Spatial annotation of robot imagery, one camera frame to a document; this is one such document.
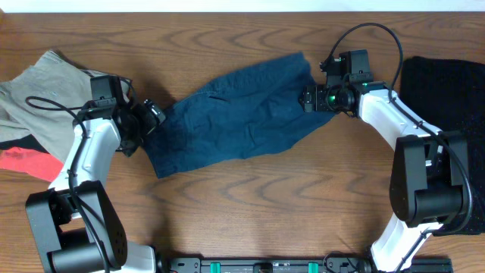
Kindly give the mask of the navy blue shorts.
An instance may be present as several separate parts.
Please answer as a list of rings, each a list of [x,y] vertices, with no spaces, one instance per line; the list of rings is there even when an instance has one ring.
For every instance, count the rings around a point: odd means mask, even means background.
[[[302,53],[218,77],[165,110],[144,150],[159,178],[231,159],[276,154],[333,118],[306,112],[299,97],[314,85]]]

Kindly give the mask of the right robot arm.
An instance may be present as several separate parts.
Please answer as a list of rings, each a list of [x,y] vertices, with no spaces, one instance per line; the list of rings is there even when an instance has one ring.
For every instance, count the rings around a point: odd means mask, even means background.
[[[307,86],[299,102],[306,112],[350,113],[370,124],[394,151],[390,178],[392,217],[370,248],[361,272],[403,272],[425,240],[468,222],[473,197],[467,143],[459,133],[428,124],[383,82]]]

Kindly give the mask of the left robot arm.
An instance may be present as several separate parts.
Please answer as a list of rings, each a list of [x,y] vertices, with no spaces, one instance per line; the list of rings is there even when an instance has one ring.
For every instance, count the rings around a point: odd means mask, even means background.
[[[64,167],[46,191],[29,195],[25,209],[45,272],[164,272],[154,247],[127,239],[105,190],[116,152],[132,155],[142,138],[163,120],[151,100],[87,102],[67,108],[37,96],[29,106],[65,111],[75,139]]]

